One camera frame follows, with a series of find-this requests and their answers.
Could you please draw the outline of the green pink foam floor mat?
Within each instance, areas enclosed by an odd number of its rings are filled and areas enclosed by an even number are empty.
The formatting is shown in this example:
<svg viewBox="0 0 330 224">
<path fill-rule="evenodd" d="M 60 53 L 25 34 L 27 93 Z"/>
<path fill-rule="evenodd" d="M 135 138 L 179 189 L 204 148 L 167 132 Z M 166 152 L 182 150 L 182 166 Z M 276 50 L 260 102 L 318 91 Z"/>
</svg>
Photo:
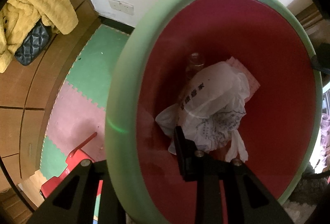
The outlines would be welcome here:
<svg viewBox="0 0 330 224">
<path fill-rule="evenodd" d="M 40 171 L 46 179 L 67 167 L 68 154 L 92 133 L 83 151 L 105 159 L 106 104 L 116 62 L 129 35 L 101 25 L 78 52 L 57 94 L 42 145 Z"/>
</svg>

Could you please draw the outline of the red bin with green rim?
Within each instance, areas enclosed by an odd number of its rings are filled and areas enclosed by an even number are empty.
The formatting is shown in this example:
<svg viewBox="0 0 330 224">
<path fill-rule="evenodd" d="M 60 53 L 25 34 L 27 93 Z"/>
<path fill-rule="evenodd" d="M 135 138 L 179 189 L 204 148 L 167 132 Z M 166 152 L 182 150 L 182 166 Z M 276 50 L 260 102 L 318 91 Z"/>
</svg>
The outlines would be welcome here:
<svg viewBox="0 0 330 224">
<path fill-rule="evenodd" d="M 277 0 L 160 0 L 114 69 L 106 159 L 136 223 L 291 223 L 322 79 Z"/>
</svg>

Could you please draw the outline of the clear plastic blister tray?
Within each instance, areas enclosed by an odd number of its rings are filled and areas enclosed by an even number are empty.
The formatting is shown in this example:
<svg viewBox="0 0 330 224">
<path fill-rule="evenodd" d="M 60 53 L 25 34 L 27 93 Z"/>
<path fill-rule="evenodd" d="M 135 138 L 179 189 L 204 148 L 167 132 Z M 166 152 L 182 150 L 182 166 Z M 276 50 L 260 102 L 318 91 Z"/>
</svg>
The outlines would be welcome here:
<svg viewBox="0 0 330 224">
<path fill-rule="evenodd" d="M 174 128 L 177 124 L 178 108 L 179 106 L 177 103 L 173 104 L 156 116 L 156 123 L 168 137 L 172 137 L 174 134 Z"/>
<path fill-rule="evenodd" d="M 176 148 L 175 148 L 175 144 L 174 144 L 174 141 L 172 140 L 171 141 L 171 144 L 170 146 L 168 147 L 168 151 L 173 154 L 173 155 L 176 155 Z"/>
</svg>

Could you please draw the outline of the grey fuzzy pants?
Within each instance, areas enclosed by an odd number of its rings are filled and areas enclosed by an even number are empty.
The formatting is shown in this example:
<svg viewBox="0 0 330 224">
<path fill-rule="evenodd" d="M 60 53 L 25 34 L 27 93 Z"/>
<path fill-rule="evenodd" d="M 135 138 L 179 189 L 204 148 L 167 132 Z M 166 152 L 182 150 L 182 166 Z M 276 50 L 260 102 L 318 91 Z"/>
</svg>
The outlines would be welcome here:
<svg viewBox="0 0 330 224">
<path fill-rule="evenodd" d="M 293 223 L 329 223 L 329 170 L 316 173 L 308 165 L 283 204 Z"/>
</svg>

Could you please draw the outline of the black quilted handbag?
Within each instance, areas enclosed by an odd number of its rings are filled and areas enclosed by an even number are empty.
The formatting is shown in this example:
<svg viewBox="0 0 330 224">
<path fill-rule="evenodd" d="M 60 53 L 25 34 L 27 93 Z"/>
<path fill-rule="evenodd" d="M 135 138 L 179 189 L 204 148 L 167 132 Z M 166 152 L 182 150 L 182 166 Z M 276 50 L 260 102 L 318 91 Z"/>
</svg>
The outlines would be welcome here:
<svg viewBox="0 0 330 224">
<path fill-rule="evenodd" d="M 42 20 L 38 20 L 22 45 L 16 50 L 16 60 L 23 66 L 30 65 L 49 44 L 51 37 L 51 27 L 45 26 Z"/>
</svg>

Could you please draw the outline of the pink paper receipts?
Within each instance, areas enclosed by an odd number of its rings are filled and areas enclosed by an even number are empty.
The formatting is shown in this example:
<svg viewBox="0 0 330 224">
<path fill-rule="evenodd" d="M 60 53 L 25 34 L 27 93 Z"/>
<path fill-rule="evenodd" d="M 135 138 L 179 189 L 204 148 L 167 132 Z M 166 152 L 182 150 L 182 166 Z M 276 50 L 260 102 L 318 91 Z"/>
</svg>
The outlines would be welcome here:
<svg viewBox="0 0 330 224">
<path fill-rule="evenodd" d="M 248 84 L 249 84 L 249 89 L 250 89 L 249 97 L 247 97 L 244 100 L 245 103 L 247 103 L 252 98 L 252 96 L 257 92 L 257 90 L 259 89 L 259 87 L 260 87 L 259 82 L 238 59 L 235 59 L 234 57 L 231 57 L 230 59 L 228 59 L 226 61 L 226 63 L 229 64 L 230 66 L 238 69 L 240 72 L 244 73 L 244 75 L 246 76 L 246 78 L 248 80 Z"/>
</svg>

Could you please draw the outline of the yellow fleece jacket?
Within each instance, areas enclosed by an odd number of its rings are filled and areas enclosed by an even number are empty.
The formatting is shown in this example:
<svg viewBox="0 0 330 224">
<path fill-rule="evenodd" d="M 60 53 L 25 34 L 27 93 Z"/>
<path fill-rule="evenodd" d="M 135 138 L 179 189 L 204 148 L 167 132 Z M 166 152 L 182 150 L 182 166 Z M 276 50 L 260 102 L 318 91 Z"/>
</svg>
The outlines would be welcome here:
<svg viewBox="0 0 330 224">
<path fill-rule="evenodd" d="M 67 35 L 77 26 L 78 17 L 70 0 L 7 0 L 1 9 L 1 73 L 38 21 Z"/>
</svg>

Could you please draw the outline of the white wall power socket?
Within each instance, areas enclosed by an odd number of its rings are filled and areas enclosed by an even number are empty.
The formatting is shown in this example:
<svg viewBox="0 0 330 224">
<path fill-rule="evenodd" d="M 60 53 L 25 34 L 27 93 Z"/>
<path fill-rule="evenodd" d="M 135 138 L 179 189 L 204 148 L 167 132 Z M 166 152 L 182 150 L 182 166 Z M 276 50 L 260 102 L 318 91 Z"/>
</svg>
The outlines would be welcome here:
<svg viewBox="0 0 330 224">
<path fill-rule="evenodd" d="M 126 2 L 117 1 L 117 0 L 108 0 L 108 2 L 112 9 L 123 12 L 123 13 L 131 15 L 131 16 L 134 15 L 134 6 L 133 5 L 126 3 Z"/>
</svg>

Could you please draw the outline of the white printed plastic bag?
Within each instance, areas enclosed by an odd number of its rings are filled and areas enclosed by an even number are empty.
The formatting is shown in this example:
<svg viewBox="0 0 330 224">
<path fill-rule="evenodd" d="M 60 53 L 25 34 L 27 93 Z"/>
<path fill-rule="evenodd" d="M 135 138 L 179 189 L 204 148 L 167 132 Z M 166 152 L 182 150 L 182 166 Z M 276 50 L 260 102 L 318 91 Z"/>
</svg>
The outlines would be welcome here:
<svg viewBox="0 0 330 224">
<path fill-rule="evenodd" d="M 199 71 L 189 82 L 178 109 L 177 125 L 199 150 L 211 152 L 230 143 L 225 161 L 248 152 L 238 132 L 250 89 L 246 76 L 226 62 Z"/>
</svg>

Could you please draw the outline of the small clear plastic bottle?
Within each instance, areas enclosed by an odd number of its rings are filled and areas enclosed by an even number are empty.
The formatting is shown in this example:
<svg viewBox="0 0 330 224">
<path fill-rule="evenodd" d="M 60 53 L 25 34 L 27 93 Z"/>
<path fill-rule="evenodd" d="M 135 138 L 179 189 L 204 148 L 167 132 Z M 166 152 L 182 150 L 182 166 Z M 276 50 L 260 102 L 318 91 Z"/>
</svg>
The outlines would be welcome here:
<svg viewBox="0 0 330 224">
<path fill-rule="evenodd" d="M 205 56 L 202 53 L 192 53 L 187 58 L 187 67 L 184 76 L 184 87 L 178 97 L 181 100 L 184 97 L 185 90 L 189 85 L 190 80 L 204 68 Z"/>
</svg>

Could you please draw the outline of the dark wooden headboard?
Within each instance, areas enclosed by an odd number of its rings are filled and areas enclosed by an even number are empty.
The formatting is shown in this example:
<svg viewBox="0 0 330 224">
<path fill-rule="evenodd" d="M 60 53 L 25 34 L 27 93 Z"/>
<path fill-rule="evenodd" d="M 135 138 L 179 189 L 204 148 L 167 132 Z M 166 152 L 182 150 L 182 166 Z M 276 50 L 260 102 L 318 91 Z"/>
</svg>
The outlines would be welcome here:
<svg viewBox="0 0 330 224">
<path fill-rule="evenodd" d="M 305 29 L 314 47 L 321 43 L 329 44 L 329 20 L 326 20 L 312 3 L 296 15 L 296 18 Z"/>
</svg>

